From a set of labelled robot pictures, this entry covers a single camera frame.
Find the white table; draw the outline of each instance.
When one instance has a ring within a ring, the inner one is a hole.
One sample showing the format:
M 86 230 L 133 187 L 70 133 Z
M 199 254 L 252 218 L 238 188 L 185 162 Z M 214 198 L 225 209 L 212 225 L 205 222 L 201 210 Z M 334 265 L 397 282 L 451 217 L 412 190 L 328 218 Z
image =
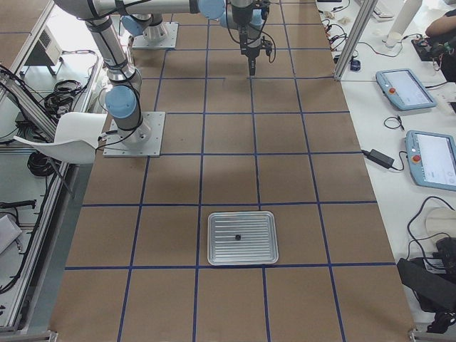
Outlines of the white table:
M 398 13 L 403 4 L 402 1 L 398 0 L 383 1 L 393 13 Z M 335 6 L 344 4 L 346 4 L 346 0 L 343 0 L 342 3 L 317 3 L 321 10 L 331 10 Z M 412 33 L 424 33 L 426 27 L 433 20 L 453 8 L 454 5 L 449 6 L 443 0 L 423 0 L 423 6 L 404 36 Z M 337 20 L 347 16 L 352 22 L 343 27 L 349 33 L 358 10 L 358 3 L 351 0 L 351 5 L 346 10 L 337 13 L 336 19 L 332 20 L 331 23 L 337 23 Z M 370 18 L 361 36 L 361 41 L 369 43 L 379 52 L 388 52 L 382 39 L 385 38 L 392 25 L 393 21 L 378 22 L 374 18 Z M 376 71 L 395 68 L 412 69 L 427 86 L 445 81 L 443 74 L 440 71 L 435 71 L 431 62 L 422 62 L 418 58 L 410 39 L 403 42 L 403 50 L 395 58 L 375 55 L 366 45 L 358 44 L 357 51 L 361 60 L 361 71 L 347 70 L 341 81 L 361 148 L 364 150 L 376 149 L 389 155 L 395 159 L 394 165 L 396 167 L 400 167 L 398 153 L 405 149 L 404 137 L 408 130 L 451 134 L 456 137 L 456 114 L 447 104 L 447 102 L 456 101 L 456 85 L 454 83 L 446 84 L 431 91 L 432 96 L 438 102 L 436 108 L 400 112 L 390 104 L 375 82 Z M 397 50 L 398 47 L 395 47 L 390 53 L 394 54 Z M 405 131 L 401 129 L 390 130 L 383 126 L 383 121 L 387 117 L 397 114 L 402 118 Z M 410 241 L 407 224 L 419 210 L 426 197 L 436 195 L 456 206 L 456 192 L 418 187 L 410 176 L 407 161 L 404 160 L 404 162 L 405 170 L 403 172 L 391 172 L 366 159 L 366 167 L 395 260 L 399 260 L 407 254 L 408 242 Z M 425 231 L 426 215 L 433 208 L 442 206 L 442 203 L 434 200 L 428 202 L 426 209 L 412 225 L 412 230 L 417 238 L 427 236 Z M 424 241 L 423 246 L 429 252 L 435 250 L 435 245 L 429 241 Z M 420 251 L 415 245 L 412 246 L 411 251 L 413 257 L 420 256 Z M 410 290 L 407 290 L 406 294 L 415 322 L 431 322 L 433 313 L 421 311 Z
M 403 3 L 398 0 L 382 1 L 393 13 L 399 13 L 403 5 Z M 427 25 L 430 24 L 433 19 L 442 16 L 446 11 L 451 9 L 451 7 L 446 5 L 442 0 L 439 1 L 442 2 L 442 8 L 431 9 L 431 5 L 429 4 L 435 1 L 425 0 L 425 4 L 423 4 L 422 8 L 417 13 L 416 20 L 414 20 L 409 25 L 403 36 L 414 33 L 424 34 Z M 345 4 L 345 0 L 342 3 L 318 3 L 318 7 L 320 10 L 325 11 L 331 10 L 334 6 L 342 6 L 342 4 Z M 359 9 L 360 6 L 356 0 L 351 0 L 350 6 L 341 12 L 337 12 L 336 18 L 334 20 L 331 20 L 331 23 L 337 24 L 337 20 L 343 18 L 344 16 L 348 17 L 351 22 L 345 26 L 341 26 L 344 28 L 346 33 L 349 34 Z M 400 44 L 397 44 L 397 46 L 392 49 L 388 49 L 383 43 L 393 23 L 394 21 L 377 21 L 371 17 L 369 19 L 368 25 L 363 32 L 363 35 L 361 36 L 360 41 L 370 44 L 377 52 L 394 56 L 397 52 L 399 52 Z M 342 31 L 340 28 L 333 27 L 329 33 L 335 35 L 340 34 L 341 32 Z M 413 45 L 410 42 L 411 39 L 412 37 L 407 38 L 403 41 L 403 48 L 400 51 L 399 55 L 395 58 L 375 54 L 367 45 L 358 44 L 356 47 L 358 57 L 356 59 L 361 61 L 361 70 L 358 72 L 353 72 L 350 71 L 349 66 L 347 66 L 342 79 L 345 81 L 373 81 L 375 80 L 375 73 L 379 70 L 410 68 L 417 75 L 419 75 L 422 82 L 433 82 L 434 84 L 444 82 L 445 78 L 440 72 L 435 71 L 432 62 L 422 62 L 420 60 L 418 54 L 415 52 L 415 48 L 413 48 Z M 340 53 L 340 51 L 333 52 L 333 55 Z

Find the aluminum tray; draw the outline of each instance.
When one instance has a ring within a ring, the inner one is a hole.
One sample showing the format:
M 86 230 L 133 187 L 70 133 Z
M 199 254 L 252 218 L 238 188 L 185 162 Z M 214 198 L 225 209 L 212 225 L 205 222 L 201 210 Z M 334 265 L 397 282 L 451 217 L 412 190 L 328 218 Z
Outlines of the aluminum tray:
M 271 212 L 215 212 L 208 219 L 211 265 L 273 264 L 279 259 Z

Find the white chair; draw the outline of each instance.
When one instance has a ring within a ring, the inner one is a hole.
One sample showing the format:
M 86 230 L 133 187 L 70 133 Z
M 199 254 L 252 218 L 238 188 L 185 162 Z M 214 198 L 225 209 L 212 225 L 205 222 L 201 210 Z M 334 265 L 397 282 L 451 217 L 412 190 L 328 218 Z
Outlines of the white chair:
M 92 164 L 105 121 L 106 114 L 69 112 L 58 121 L 54 142 L 34 142 L 17 136 L 14 139 L 49 157 L 66 189 L 73 194 L 52 158 L 70 164 Z

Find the touchscreen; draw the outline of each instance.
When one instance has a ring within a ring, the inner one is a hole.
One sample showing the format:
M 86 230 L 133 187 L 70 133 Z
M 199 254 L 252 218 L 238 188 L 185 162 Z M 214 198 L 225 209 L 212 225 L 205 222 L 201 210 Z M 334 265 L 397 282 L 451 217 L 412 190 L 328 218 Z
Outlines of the touchscreen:
M 456 164 L 450 139 L 417 134 L 426 182 L 456 185 Z
M 394 71 L 384 75 L 405 105 L 424 105 L 432 102 L 408 71 Z

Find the blue joint cover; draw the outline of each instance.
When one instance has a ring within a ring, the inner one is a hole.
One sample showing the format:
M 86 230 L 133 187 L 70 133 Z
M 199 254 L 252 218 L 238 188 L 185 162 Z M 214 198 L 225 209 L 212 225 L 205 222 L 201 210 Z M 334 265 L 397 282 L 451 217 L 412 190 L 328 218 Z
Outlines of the blue joint cover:
M 123 16 L 120 21 L 122 21 L 122 25 L 125 27 L 125 30 L 130 32 L 132 36 L 137 37 L 143 34 L 144 28 L 131 16 Z
M 135 112 L 137 101 L 134 92 L 127 86 L 114 87 L 105 97 L 106 108 L 117 119 L 128 118 Z
M 223 15 L 225 0 L 199 0 L 198 9 L 209 20 L 215 20 Z
M 227 15 L 225 11 L 223 12 L 222 16 L 219 17 L 220 25 L 223 27 L 227 27 Z M 250 21 L 252 26 L 261 26 L 263 25 L 263 19 L 261 18 L 261 9 L 254 9 L 252 20 Z

